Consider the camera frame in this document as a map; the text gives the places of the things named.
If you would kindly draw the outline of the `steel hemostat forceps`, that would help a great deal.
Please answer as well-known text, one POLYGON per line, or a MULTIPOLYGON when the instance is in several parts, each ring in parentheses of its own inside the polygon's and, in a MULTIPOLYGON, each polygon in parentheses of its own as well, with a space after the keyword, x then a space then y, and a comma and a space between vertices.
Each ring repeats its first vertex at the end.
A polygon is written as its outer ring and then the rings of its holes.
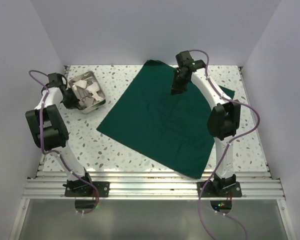
POLYGON ((92 104, 94 102, 94 99, 92 98, 93 95, 89 92, 83 91, 83 92, 79 93, 79 96, 80 96, 81 102, 86 105, 92 104))

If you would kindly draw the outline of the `stainless steel instrument tray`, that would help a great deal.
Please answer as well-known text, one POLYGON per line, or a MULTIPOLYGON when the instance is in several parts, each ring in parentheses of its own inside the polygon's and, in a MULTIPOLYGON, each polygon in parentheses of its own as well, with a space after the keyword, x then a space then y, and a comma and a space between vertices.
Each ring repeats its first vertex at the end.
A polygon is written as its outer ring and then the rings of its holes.
POLYGON ((86 71, 68 81, 78 98, 78 109, 88 114, 106 103, 106 95, 93 71, 86 71))

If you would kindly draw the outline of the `white gauze pad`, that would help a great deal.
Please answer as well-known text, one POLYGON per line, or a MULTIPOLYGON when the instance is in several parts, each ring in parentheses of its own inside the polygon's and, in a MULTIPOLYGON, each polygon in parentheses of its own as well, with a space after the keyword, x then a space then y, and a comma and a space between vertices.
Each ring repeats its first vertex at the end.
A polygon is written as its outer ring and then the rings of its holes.
POLYGON ((93 82, 91 85, 87 87, 87 91, 92 95, 99 95, 98 91, 100 90, 99 85, 96 82, 93 82))
POLYGON ((99 96, 98 94, 94 94, 94 95, 92 96, 92 98, 94 99, 93 101, 96 102, 96 103, 102 102, 102 101, 104 100, 104 98, 101 97, 101 96, 99 96))
POLYGON ((87 80, 78 80, 74 81, 72 84, 72 88, 76 91, 82 90, 82 91, 87 91, 87 87, 89 86, 89 82, 87 80))

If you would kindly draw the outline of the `green surgical drape cloth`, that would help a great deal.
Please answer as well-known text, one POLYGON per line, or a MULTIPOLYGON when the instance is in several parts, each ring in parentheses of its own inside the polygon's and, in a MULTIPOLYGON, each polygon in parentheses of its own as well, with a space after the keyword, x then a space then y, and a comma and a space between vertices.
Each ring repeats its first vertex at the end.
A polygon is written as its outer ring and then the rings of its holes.
POLYGON ((175 70, 148 60, 97 130, 132 150, 193 179, 208 163, 211 108, 200 90, 171 95, 175 70))

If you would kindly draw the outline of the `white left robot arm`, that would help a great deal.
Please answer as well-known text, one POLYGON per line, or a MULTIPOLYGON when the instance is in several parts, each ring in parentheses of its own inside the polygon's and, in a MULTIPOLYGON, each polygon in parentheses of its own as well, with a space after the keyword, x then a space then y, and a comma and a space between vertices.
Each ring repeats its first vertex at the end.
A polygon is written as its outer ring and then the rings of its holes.
POLYGON ((85 197, 91 195, 94 184, 69 145, 70 134, 59 111, 60 105, 67 109, 78 107, 78 98, 63 74, 39 70, 30 70, 28 74, 42 86, 39 104, 25 113, 35 145, 43 155, 58 160, 67 176, 67 188, 76 188, 85 197))

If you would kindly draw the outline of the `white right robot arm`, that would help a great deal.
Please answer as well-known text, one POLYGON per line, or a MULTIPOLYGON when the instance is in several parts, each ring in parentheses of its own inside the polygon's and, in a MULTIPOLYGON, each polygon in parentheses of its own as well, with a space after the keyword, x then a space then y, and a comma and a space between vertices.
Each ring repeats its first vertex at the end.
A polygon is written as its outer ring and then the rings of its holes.
POLYGON ((206 80, 194 75, 199 69, 208 69, 206 62, 194 60, 188 50, 178 53, 175 58, 177 68, 170 93, 178 95, 186 92, 188 83, 192 83, 202 93, 211 109, 207 129, 215 142, 216 167, 212 173, 213 180, 208 180, 206 187, 201 188, 202 195, 225 197, 236 189, 237 178, 230 140, 236 136, 240 125, 241 106, 231 102, 229 96, 208 75, 206 80))

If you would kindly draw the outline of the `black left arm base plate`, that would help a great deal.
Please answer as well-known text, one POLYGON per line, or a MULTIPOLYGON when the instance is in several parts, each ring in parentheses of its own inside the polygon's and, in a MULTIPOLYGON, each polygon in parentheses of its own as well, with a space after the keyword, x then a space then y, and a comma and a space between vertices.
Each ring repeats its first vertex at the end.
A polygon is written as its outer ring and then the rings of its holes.
MULTIPOLYGON (((107 198, 109 196, 110 191, 110 183, 108 181, 93 181, 92 184, 98 190, 98 197, 107 198)), ((65 187, 64 195, 66 197, 95 197, 95 189, 83 183, 82 181, 77 181, 77 186, 71 188, 68 184, 63 184, 65 187)))

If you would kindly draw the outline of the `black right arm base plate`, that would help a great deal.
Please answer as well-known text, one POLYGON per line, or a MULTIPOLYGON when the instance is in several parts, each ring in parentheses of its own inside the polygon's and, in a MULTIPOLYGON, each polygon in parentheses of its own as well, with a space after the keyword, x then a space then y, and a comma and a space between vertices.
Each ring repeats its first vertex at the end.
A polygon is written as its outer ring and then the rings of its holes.
POLYGON ((214 181, 209 181, 204 188, 201 197, 202 198, 227 198, 227 197, 242 197, 241 185, 238 181, 235 184, 222 188, 217 186, 217 183, 214 181))

